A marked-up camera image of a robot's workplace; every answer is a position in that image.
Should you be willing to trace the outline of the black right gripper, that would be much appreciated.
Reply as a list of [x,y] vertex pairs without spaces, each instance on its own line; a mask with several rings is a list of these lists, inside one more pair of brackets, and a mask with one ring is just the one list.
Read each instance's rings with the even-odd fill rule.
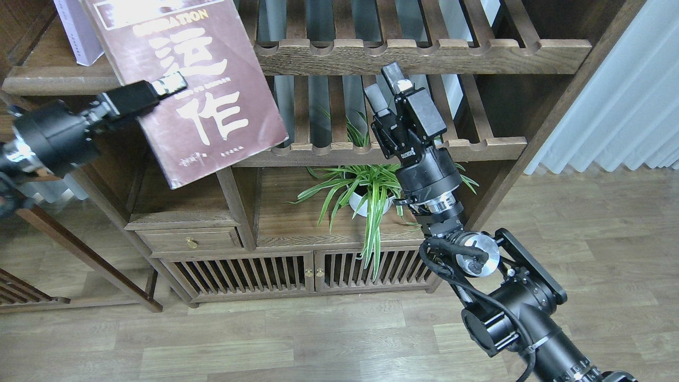
[[426,89],[414,89],[398,62],[381,68],[381,74],[394,97],[395,111],[389,109],[378,84],[364,88],[373,111],[372,131],[385,159],[401,163],[397,180],[404,199],[415,215],[427,216],[449,211],[460,214],[463,207],[454,191],[462,184],[455,162],[435,138],[448,128]]

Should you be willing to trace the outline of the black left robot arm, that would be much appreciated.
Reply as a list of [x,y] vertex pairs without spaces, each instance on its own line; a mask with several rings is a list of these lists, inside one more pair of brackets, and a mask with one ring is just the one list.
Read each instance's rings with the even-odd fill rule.
[[161,101],[185,89],[184,76],[175,72],[99,93],[80,112],[56,100],[17,114],[12,125],[14,139],[2,143],[2,217],[29,205],[20,196],[19,184],[33,181],[41,170],[63,177],[93,161],[100,155],[95,136],[150,113]]

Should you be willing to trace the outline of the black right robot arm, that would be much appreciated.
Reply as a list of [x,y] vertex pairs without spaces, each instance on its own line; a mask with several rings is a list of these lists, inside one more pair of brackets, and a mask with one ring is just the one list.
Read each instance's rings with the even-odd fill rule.
[[519,377],[540,381],[634,381],[626,371],[601,372],[570,341],[551,315],[567,293],[508,230],[494,235],[468,231],[463,206],[454,191],[463,179],[435,138],[446,124],[426,89],[417,89],[394,62],[381,68],[395,109],[378,85],[364,89],[373,110],[372,131],[381,150],[401,163],[396,172],[406,205],[424,233],[423,263],[452,289],[464,305],[470,337],[490,357],[518,353],[527,367]]

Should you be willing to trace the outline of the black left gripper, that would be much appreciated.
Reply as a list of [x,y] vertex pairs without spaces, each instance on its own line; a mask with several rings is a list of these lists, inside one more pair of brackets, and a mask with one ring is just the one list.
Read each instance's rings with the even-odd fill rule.
[[78,114],[63,101],[49,102],[34,111],[12,107],[15,138],[8,142],[8,177],[34,177],[39,169],[65,176],[101,155],[94,136],[149,113],[187,87],[184,76],[175,72],[102,92],[99,101]]

